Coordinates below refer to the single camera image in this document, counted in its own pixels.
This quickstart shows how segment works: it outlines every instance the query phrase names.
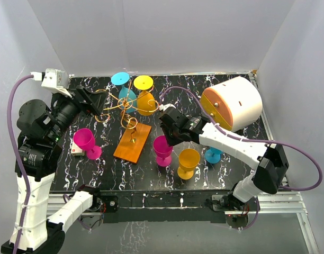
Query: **table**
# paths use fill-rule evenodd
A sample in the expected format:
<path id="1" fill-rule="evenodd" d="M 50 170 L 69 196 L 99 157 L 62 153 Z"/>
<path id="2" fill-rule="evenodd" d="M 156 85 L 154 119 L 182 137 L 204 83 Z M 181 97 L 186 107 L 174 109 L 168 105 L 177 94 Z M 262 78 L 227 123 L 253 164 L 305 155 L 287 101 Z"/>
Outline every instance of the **table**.
<path id="1" fill-rule="evenodd" d="M 159 100 L 162 92 L 171 86 L 182 86 L 194 92 L 198 98 L 206 87 L 216 85 L 238 75 L 179 75 L 152 76 L 154 80 L 154 98 Z M 72 78 L 71 87 L 82 85 L 92 91 L 108 89 L 115 96 L 119 90 L 111 84 L 110 77 Z M 197 115 L 200 108 L 191 97 L 180 90 L 172 90 L 166 95 L 164 103 L 173 103 L 184 114 Z M 105 107 L 116 105 L 111 96 L 107 98 Z M 137 165 L 116 159 L 113 153 L 118 145 L 124 129 L 120 126 L 120 109 L 110 111 L 111 119 L 107 123 L 98 123 L 93 117 L 79 116 L 71 125 L 63 140 L 63 151 L 58 162 L 57 174 L 52 184 L 52 191 L 75 191 L 82 184 L 98 186 L 102 191 L 175 191 L 175 190 L 229 190 L 233 185 L 250 174 L 250 168 L 243 162 L 227 154 L 221 161 L 212 165 L 205 161 L 204 154 L 208 147 L 196 143 L 184 142 L 174 147 L 173 161 L 167 168 L 159 167 L 155 162 L 152 150 L 154 139 L 162 135 L 159 127 L 159 112 L 151 116 L 142 116 L 138 112 L 131 113 L 140 123 L 150 125 L 151 133 L 143 148 Z M 88 160 L 86 157 L 70 155 L 70 146 L 74 133 L 81 128 L 90 128 L 96 137 L 96 144 L 102 147 L 100 159 Z M 261 119 L 244 128 L 239 134 L 250 139 L 266 139 L 266 131 Z M 177 175 L 178 154 L 186 149 L 196 149 L 201 161 L 192 179 L 185 181 Z"/>

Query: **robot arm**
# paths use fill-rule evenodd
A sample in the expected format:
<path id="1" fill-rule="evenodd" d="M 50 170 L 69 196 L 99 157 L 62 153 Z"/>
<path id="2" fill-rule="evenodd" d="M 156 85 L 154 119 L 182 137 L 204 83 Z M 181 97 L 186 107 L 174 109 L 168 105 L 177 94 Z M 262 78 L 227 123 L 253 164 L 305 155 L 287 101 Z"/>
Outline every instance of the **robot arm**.
<path id="1" fill-rule="evenodd" d="M 170 146 L 184 141 L 211 146 L 243 161 L 254 170 L 234 185 L 220 205 L 227 207 L 232 202 L 243 205 L 261 192 L 275 194 L 278 191 L 289 167 L 281 145 L 241 142 L 221 133 L 206 116 L 188 117 L 173 106 L 160 109 L 163 111 L 160 126 Z M 225 132 L 244 138 L 230 131 Z"/>
<path id="2" fill-rule="evenodd" d="M 46 72 L 32 74 L 35 80 L 42 80 L 42 87 L 54 94 L 50 108 L 43 101 L 33 99 L 24 103 L 19 110 L 17 127 L 21 134 L 17 141 L 31 193 L 25 206 L 26 185 L 16 163 L 19 186 L 16 222 L 10 241 L 1 247 L 2 253 L 13 252 L 20 229 L 22 234 L 18 253 L 57 253 L 63 244 L 65 232 L 86 209 L 97 206 L 100 193 L 98 188 L 82 186 L 64 207 L 47 218 L 50 186 L 62 152 L 58 142 L 81 112 L 86 116 L 100 115 L 107 94 L 93 93 L 82 86 L 69 89 L 69 76 L 60 70 L 47 69 Z M 24 217 L 22 227 L 19 225 L 21 217 Z"/>

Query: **yellow goblet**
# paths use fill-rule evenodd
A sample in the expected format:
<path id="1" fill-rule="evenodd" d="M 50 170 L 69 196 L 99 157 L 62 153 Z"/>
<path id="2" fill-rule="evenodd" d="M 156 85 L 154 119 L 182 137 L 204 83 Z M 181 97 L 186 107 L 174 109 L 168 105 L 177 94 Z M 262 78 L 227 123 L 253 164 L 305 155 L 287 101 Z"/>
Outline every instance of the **yellow goblet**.
<path id="1" fill-rule="evenodd" d="M 178 176 L 183 180 L 189 180 L 194 175 L 194 169 L 200 162 L 200 154 L 194 149 L 185 149 L 178 156 Z"/>
<path id="2" fill-rule="evenodd" d="M 153 95 L 147 90 L 152 88 L 154 81 L 147 75 L 138 76 L 134 80 L 134 86 L 138 90 L 143 90 L 137 97 L 137 109 L 141 115 L 152 115 L 156 109 Z"/>

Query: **cable connector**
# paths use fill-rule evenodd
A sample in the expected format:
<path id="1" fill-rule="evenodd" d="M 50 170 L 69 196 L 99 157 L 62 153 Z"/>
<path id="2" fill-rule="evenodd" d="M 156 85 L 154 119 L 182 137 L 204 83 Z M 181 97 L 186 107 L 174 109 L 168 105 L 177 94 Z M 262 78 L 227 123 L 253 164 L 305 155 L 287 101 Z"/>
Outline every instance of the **cable connector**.
<path id="1" fill-rule="evenodd" d="M 36 80 L 36 81 L 42 81 L 43 78 L 44 78 L 44 73 L 42 72 L 35 72 L 35 71 L 32 71 L 30 72 L 31 75 L 34 75 L 33 77 L 33 80 Z"/>

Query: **wooden block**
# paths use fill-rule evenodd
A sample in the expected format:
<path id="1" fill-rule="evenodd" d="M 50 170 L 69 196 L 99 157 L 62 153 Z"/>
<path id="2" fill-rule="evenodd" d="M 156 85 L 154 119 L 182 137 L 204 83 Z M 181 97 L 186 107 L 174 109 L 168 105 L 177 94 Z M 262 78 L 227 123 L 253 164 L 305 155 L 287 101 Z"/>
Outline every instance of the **wooden block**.
<path id="1" fill-rule="evenodd" d="M 131 133 L 133 130 L 125 130 L 123 137 L 121 138 L 120 143 L 114 153 L 116 158 L 137 164 L 137 161 L 142 153 L 143 146 L 145 145 L 151 131 L 151 126 L 138 123 L 136 130 L 137 131 L 134 134 L 134 138 L 136 139 L 135 143 L 130 142 Z"/>

